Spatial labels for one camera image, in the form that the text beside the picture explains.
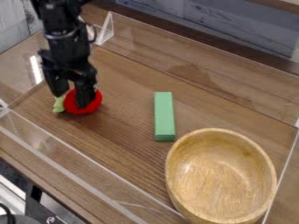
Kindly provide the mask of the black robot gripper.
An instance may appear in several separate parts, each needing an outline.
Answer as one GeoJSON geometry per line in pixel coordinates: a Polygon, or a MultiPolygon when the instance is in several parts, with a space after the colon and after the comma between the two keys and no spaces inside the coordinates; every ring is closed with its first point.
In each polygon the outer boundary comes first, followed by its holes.
{"type": "Polygon", "coordinates": [[[97,70],[89,63],[89,35],[85,29],[44,31],[48,49],[38,51],[44,79],[54,97],[69,90],[68,80],[74,81],[74,99],[80,109],[96,97],[97,70]]]}

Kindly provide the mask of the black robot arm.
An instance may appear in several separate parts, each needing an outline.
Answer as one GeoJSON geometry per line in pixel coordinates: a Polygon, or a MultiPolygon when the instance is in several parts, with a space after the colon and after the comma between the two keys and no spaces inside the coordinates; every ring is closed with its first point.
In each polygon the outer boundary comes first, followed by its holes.
{"type": "Polygon", "coordinates": [[[74,84],[74,102],[85,108],[96,98],[97,70],[89,63],[88,28],[80,20],[89,0],[30,0],[42,24],[48,49],[38,51],[41,70],[52,94],[62,96],[74,84]]]}

